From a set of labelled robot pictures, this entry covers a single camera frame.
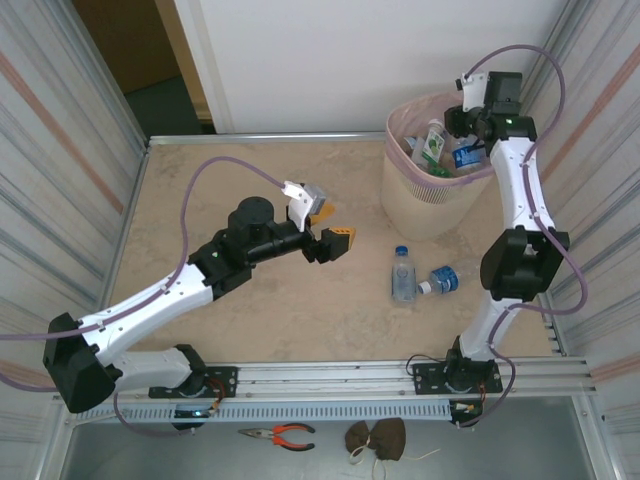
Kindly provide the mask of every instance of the trash can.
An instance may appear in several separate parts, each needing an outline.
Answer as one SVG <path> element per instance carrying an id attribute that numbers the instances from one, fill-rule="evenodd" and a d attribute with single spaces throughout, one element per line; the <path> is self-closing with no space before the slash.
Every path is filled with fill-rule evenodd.
<path id="1" fill-rule="evenodd" d="M 393 225 L 409 240 L 436 237 L 460 223 L 493 175 L 487 166 L 469 175 L 441 178 L 420 170 L 404 152 L 404 137 L 424 133 L 432 118 L 461 105 L 454 93 L 426 95 L 396 108 L 387 119 L 381 201 Z"/>

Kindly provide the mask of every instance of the corrugated metal wall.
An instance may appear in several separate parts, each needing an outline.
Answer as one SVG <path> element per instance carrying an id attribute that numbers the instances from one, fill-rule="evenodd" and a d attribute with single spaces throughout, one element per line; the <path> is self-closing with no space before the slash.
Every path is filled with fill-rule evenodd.
<path id="1" fill-rule="evenodd" d="M 640 478 L 640 2 L 591 2 L 563 50 L 567 107 L 538 159 L 590 299 L 558 324 L 568 351 L 592 368 L 627 475 Z M 532 107 L 540 129 L 557 92 L 550 75 Z M 578 301 L 566 264 L 550 294 L 556 307 Z"/>
<path id="2" fill-rule="evenodd" d="M 98 307 L 144 156 L 137 126 L 70 2 L 0 3 L 0 331 L 46 331 Z M 35 384 L 42 345 L 4 342 L 3 372 Z M 21 478 L 48 398 L 0 386 L 0 477 Z"/>

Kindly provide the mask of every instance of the white wall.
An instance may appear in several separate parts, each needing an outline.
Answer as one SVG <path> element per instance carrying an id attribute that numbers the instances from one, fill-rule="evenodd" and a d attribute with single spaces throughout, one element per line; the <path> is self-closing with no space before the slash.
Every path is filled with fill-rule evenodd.
<path id="1" fill-rule="evenodd" d="M 453 89 L 486 53 L 543 45 L 565 3 L 176 0 L 220 133 L 383 130 L 395 106 Z"/>

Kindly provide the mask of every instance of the wire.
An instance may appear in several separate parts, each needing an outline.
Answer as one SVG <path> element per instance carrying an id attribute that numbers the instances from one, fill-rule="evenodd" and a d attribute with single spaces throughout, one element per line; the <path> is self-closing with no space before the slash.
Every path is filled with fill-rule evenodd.
<path id="1" fill-rule="evenodd" d="M 142 300 L 140 303 L 124 310 L 123 312 L 120 312 L 108 317 L 102 322 L 102 326 L 110 325 L 114 322 L 117 322 L 118 320 L 121 320 L 126 316 L 131 315 L 132 313 L 135 313 L 141 310 L 142 308 L 146 307 L 147 305 L 153 303 L 155 300 L 157 300 L 164 294 L 165 290 L 167 290 L 176 282 L 176 280 L 180 276 L 180 273 L 182 273 L 182 269 L 184 268 L 184 265 L 187 261 L 187 254 L 189 251 L 189 237 L 187 234 L 187 224 L 186 224 L 187 206 L 189 204 L 189 198 L 191 197 L 191 193 L 194 189 L 196 180 L 198 179 L 200 174 L 209 165 L 213 165 L 214 163 L 217 163 L 217 162 L 235 163 L 236 165 L 245 167 L 251 170 L 252 172 L 256 173 L 257 175 L 260 175 L 262 178 L 264 178 L 265 180 L 268 180 L 269 182 L 274 184 L 276 187 L 280 189 L 284 188 L 284 183 L 276 180 L 275 178 L 273 178 L 271 175 L 264 172 L 260 168 L 235 157 L 227 157 L 227 156 L 213 157 L 213 158 L 210 158 L 209 160 L 206 160 L 204 163 L 202 163 L 202 165 L 200 165 L 191 176 L 191 180 L 189 180 L 189 184 L 187 185 L 187 189 L 185 190 L 184 198 L 182 200 L 182 207 L 180 208 L 180 232 L 182 235 L 182 251 L 180 252 L 180 260 L 178 261 L 178 265 L 175 271 L 173 272 L 171 277 L 169 277 L 169 279 L 167 280 L 167 283 L 164 285 L 163 288 L 159 289 L 157 292 L 151 294 L 149 297 Z M 60 338 L 70 338 L 78 335 L 83 335 L 88 332 L 92 332 L 94 330 L 102 328 L 102 326 L 99 324 L 95 324 L 95 325 L 89 325 L 87 327 L 81 327 L 76 330 L 70 330 L 66 332 L 56 332 L 56 333 L 0 334 L 0 341 L 16 341 L 16 340 L 36 341 L 36 340 L 56 340 Z M 15 380 L 10 379 L 6 375 L 2 374 L 1 372 L 0 372 L 0 382 L 3 382 L 18 390 L 24 390 L 27 392 L 57 391 L 57 390 L 42 390 L 40 389 L 41 387 L 34 387 L 31 385 L 21 384 L 19 382 L 16 382 Z"/>
<path id="2" fill-rule="evenodd" d="M 192 432 L 192 429 L 190 429 L 190 430 L 181 430 L 181 431 L 176 430 L 176 431 L 173 431 L 173 432 L 163 432 L 163 431 L 159 431 L 159 430 L 152 430 L 150 428 L 142 428 L 142 427 L 134 426 L 133 424 L 127 422 L 127 420 L 124 418 L 124 416 L 120 412 L 120 409 L 118 408 L 118 394 L 117 393 L 113 394 L 113 413 L 115 413 L 116 418 L 120 421 L 120 423 L 122 425 L 127 427 L 133 433 L 137 433 L 138 435 L 144 435 L 145 437 L 151 437 L 151 438 L 180 437 L 182 435 L 186 435 L 186 434 Z"/>
<path id="3" fill-rule="evenodd" d="M 505 308 L 504 312 L 502 312 L 502 314 L 496 320 L 496 323 L 493 325 L 493 328 L 491 329 L 491 332 L 489 333 L 489 338 L 487 339 L 487 343 L 489 345 L 489 350 L 491 351 L 491 353 L 496 358 L 504 361 L 505 363 L 507 363 L 509 365 L 509 367 L 511 368 L 511 378 L 509 379 L 509 383 L 507 384 L 507 387 L 502 392 L 502 395 L 500 396 L 500 398 L 498 398 L 495 401 L 495 403 L 493 403 L 487 410 L 483 411 L 482 415 L 480 415 L 479 417 L 477 417 L 477 418 L 475 418 L 473 420 L 469 420 L 467 422 L 459 424 L 460 427 L 469 427 L 469 426 L 475 425 L 481 419 L 486 418 L 489 415 L 491 415 L 491 413 L 495 412 L 496 409 L 498 409 L 502 405 L 504 400 L 507 398 L 507 396 L 509 395 L 509 393 L 513 389 L 513 384 L 515 383 L 515 380 L 516 380 L 516 365 L 513 362 L 513 360 L 511 360 L 509 357 L 507 357 L 505 355 L 502 355 L 500 352 L 498 352 L 496 350 L 496 348 L 495 348 L 495 345 L 494 345 L 494 340 L 495 340 L 496 334 L 497 334 L 498 330 L 500 329 L 500 326 L 502 325 L 502 323 L 505 321 L 505 319 L 509 315 L 509 313 L 512 310 L 515 310 L 517 308 L 521 308 L 521 309 L 525 309 L 525 310 L 533 310 L 534 312 L 546 313 L 546 314 L 551 314 L 551 315 L 570 315 L 570 314 L 575 313 L 578 310 L 580 310 L 584 306 L 584 304 L 587 302 L 587 298 L 589 296 L 589 287 L 587 286 L 586 278 L 584 277 L 584 274 L 580 270 L 580 267 L 575 262 L 573 257 L 571 257 L 569 252 L 567 252 L 567 250 L 560 244 L 560 242 L 558 242 L 558 240 L 551 234 L 551 232 L 547 229 L 547 227 L 540 220 L 540 214 L 539 214 L 539 212 L 538 212 L 538 210 L 536 208 L 535 200 L 533 198 L 533 191 L 531 189 L 531 182 L 530 182 L 530 179 L 529 179 L 529 161 L 531 160 L 531 157 L 533 156 L 533 153 L 547 139 L 547 137 L 549 136 L 551 131 L 556 127 L 556 125 L 558 124 L 558 121 L 560 120 L 560 116 L 562 115 L 562 111 L 564 110 L 564 105 L 565 105 L 565 101 L 566 101 L 566 85 L 565 85 L 565 80 L 564 80 L 564 74 L 562 73 L 562 68 L 560 67 L 560 64 L 558 63 L 558 61 L 555 59 L 555 57 L 553 55 L 551 55 L 549 52 L 547 52 L 543 48 L 537 47 L 535 45 L 526 45 L 526 44 L 509 45 L 507 47 L 503 47 L 503 48 L 500 48 L 500 49 L 498 49 L 498 50 L 496 50 L 494 52 L 491 52 L 486 57 L 480 59 L 480 61 L 478 61 L 478 63 L 476 63 L 473 67 L 471 67 L 471 70 L 469 70 L 467 72 L 467 74 L 465 75 L 465 78 L 468 77 L 469 75 L 471 75 L 473 72 L 475 72 L 487 60 L 489 60 L 489 59 L 491 59 L 491 58 L 495 57 L 496 55 L 499 55 L 499 54 L 501 54 L 503 52 L 507 52 L 509 50 L 531 50 L 531 51 L 536 52 L 536 53 L 538 53 L 540 55 L 543 55 L 544 57 L 547 58 L 547 60 L 549 60 L 549 62 L 551 62 L 551 64 L 553 65 L 553 68 L 556 71 L 556 74 L 558 75 L 558 83 L 560 84 L 560 100 L 558 102 L 558 110 L 556 111 L 556 114 L 553 117 L 553 120 L 551 121 L 549 126 L 536 139 L 536 141 L 533 142 L 533 145 L 531 145 L 531 147 L 527 151 L 526 155 L 524 156 L 524 159 L 522 161 L 522 163 L 523 163 L 522 175 L 523 175 L 523 180 L 524 180 L 524 188 L 525 188 L 525 193 L 526 193 L 526 197 L 527 197 L 527 202 L 529 204 L 529 209 L 531 210 L 531 213 L 533 215 L 533 220 L 536 223 L 537 227 L 540 229 L 540 231 L 543 233 L 543 235 L 547 238 L 547 240 L 549 240 L 549 242 L 551 242 L 551 244 L 560 252 L 562 257 L 571 266 L 571 269 L 575 273 L 575 275 L 576 275 L 576 277 L 578 279 L 578 282 L 580 283 L 581 297 L 580 297 L 580 301 L 575 306 L 573 306 L 571 308 L 568 308 L 568 309 L 565 309 L 565 310 L 553 310 L 553 309 L 538 307 L 536 305 L 530 305 L 530 304 L 526 304 L 526 303 L 517 303 L 517 304 L 511 305 L 511 306 Z"/>
<path id="4" fill-rule="evenodd" d="M 227 395 L 226 395 L 226 392 L 225 392 L 225 389 L 224 389 L 224 384 L 220 380 L 218 380 L 217 378 L 210 377 L 207 383 L 209 383 L 209 386 L 214 390 L 215 390 L 216 384 L 218 386 L 218 398 L 216 399 L 215 402 L 213 402 L 211 404 L 211 408 L 209 409 L 209 411 L 211 413 L 214 413 L 218 409 L 218 407 L 220 406 L 220 403 L 222 402 L 222 399 L 224 397 L 226 397 Z"/>
<path id="5" fill-rule="evenodd" d="M 360 457 L 360 460 L 354 461 L 356 459 L 356 457 L 358 455 L 360 455 L 361 452 L 364 452 L 365 449 L 369 446 L 369 443 L 371 443 L 371 435 L 367 436 L 367 441 L 365 442 L 364 445 L 361 445 L 357 448 L 355 448 L 350 454 L 349 454 L 349 465 L 353 465 L 354 467 L 361 465 L 362 462 L 364 462 L 364 458 L 365 458 L 365 454 L 362 453 L 362 456 Z M 431 452 L 425 453 L 424 455 L 420 456 L 420 457 L 407 457 L 406 455 L 402 455 L 402 457 L 400 457 L 400 459 L 406 459 L 406 460 L 422 460 L 424 458 L 427 458 L 429 455 L 433 455 L 434 453 L 438 453 L 441 449 L 437 448 L 436 450 L 433 450 Z M 384 463 L 383 460 L 380 460 L 377 456 L 375 458 L 375 460 L 373 461 L 373 466 L 371 467 L 371 479 L 375 480 L 376 478 L 376 467 L 378 466 L 378 463 L 380 465 L 382 465 L 382 470 L 384 472 L 384 477 L 383 480 L 386 480 L 387 478 L 387 467 Z"/>
<path id="6" fill-rule="evenodd" d="M 39 387 L 36 385 L 28 385 L 25 383 L 20 383 L 15 381 L 13 378 L 5 375 L 0 372 L 0 382 L 9 385 L 17 390 L 23 390 L 25 392 L 36 392 L 36 393 L 55 393 L 58 391 L 56 387 Z"/>
<path id="7" fill-rule="evenodd" d="M 484 382 L 478 385 L 478 390 L 480 391 L 480 402 L 484 407 L 484 403 L 487 401 L 487 388 L 484 386 Z"/>
<path id="8" fill-rule="evenodd" d="M 429 360 L 432 360 L 434 362 L 438 362 L 438 363 L 446 363 L 444 360 L 438 360 L 437 358 L 434 357 L 430 357 L 429 355 L 423 355 L 421 353 L 416 353 L 415 355 L 411 355 L 409 357 L 409 360 L 407 360 L 407 363 L 405 363 L 404 365 L 404 369 L 407 371 L 407 374 L 411 377 L 411 378 L 415 378 L 415 375 L 413 373 L 411 373 L 409 371 L 409 364 L 411 363 L 411 360 L 413 360 L 416 357 L 423 357 L 423 358 L 428 358 Z"/>

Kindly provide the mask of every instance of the black mounting plate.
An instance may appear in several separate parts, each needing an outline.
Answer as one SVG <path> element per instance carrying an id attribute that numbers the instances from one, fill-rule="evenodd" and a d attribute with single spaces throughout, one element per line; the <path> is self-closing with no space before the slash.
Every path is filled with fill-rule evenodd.
<path id="1" fill-rule="evenodd" d="M 207 367 L 207 377 L 220 380 L 224 385 L 225 398 L 234 398 L 236 396 L 236 387 L 238 386 L 238 367 Z M 177 388 L 151 387 L 149 389 L 149 398 L 218 398 L 218 389 L 213 389 L 209 385 L 205 385 L 203 389 L 196 395 L 185 397 Z"/>
<path id="2" fill-rule="evenodd" d="M 446 368 L 447 364 L 444 362 L 414 363 L 413 385 L 416 395 L 480 394 L 479 385 L 473 382 L 469 382 L 468 389 L 456 391 L 451 388 L 447 382 Z M 493 366 L 491 375 L 484 382 L 484 386 L 487 393 L 502 392 L 502 379 L 498 365 Z"/>

